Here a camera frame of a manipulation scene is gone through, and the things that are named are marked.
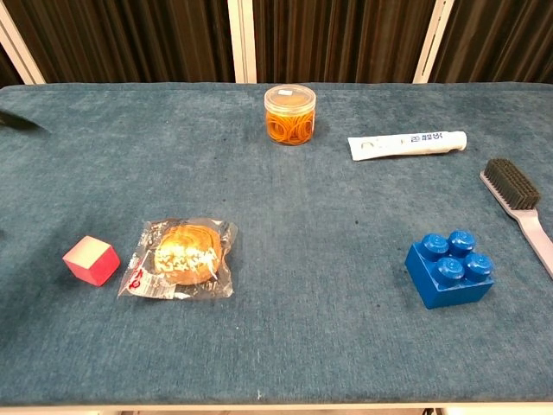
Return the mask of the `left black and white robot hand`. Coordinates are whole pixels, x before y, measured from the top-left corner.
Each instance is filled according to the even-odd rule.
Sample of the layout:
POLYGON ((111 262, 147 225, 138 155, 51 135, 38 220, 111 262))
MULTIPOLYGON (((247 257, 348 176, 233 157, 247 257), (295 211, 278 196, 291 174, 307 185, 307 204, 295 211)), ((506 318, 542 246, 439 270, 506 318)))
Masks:
POLYGON ((46 135, 50 134, 49 130, 45 129, 41 125, 38 125, 36 122, 5 110, 0 111, 0 125, 2 129, 11 129, 13 131, 46 135))

